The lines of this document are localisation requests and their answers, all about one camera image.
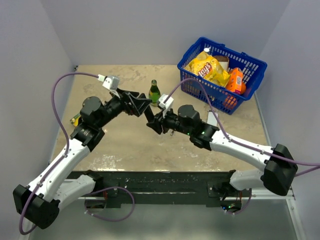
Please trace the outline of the black remote control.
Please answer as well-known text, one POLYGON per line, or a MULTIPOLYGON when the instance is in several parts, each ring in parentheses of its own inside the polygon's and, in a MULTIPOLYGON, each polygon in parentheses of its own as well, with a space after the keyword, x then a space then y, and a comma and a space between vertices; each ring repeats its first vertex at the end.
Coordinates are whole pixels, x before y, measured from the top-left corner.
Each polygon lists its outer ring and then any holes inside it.
POLYGON ((144 113, 148 123, 153 122, 155 119, 155 115, 150 107, 151 103, 152 103, 152 101, 148 98, 145 98, 143 100, 143 113, 144 113))

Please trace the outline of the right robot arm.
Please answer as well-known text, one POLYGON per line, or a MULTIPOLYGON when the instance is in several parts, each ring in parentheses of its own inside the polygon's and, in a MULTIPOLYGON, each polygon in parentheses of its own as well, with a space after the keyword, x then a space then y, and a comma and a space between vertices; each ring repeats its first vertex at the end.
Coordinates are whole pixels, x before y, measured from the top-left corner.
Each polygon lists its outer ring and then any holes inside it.
POLYGON ((270 192, 286 196, 297 173, 298 166, 288 148, 255 144, 235 136, 226 137, 221 129, 202 121, 198 111, 190 104, 182 105, 177 113, 172 109, 153 114, 151 108, 144 112, 147 126, 156 133, 173 130, 189 136, 198 148, 230 155, 255 168, 232 170, 227 180, 215 186, 216 191, 233 197, 239 191, 266 188, 270 192))

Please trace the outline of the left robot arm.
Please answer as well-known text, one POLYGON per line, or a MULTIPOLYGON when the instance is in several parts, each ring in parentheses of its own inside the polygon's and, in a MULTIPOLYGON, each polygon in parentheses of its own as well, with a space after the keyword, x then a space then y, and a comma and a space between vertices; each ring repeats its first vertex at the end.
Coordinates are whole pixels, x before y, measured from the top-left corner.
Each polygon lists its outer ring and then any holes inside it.
POLYGON ((80 124, 67 136, 62 151, 36 179, 27 186, 19 184, 13 190, 16 211, 20 214, 19 222, 22 224, 27 219, 35 227, 46 229, 55 221, 72 194, 99 196, 104 184, 89 175, 83 175, 76 181, 78 189, 62 193, 59 188, 75 166, 99 144, 106 124, 122 112, 139 117, 150 103, 144 93, 125 90, 113 94, 111 100, 105 102, 96 96, 86 98, 80 110, 80 124))

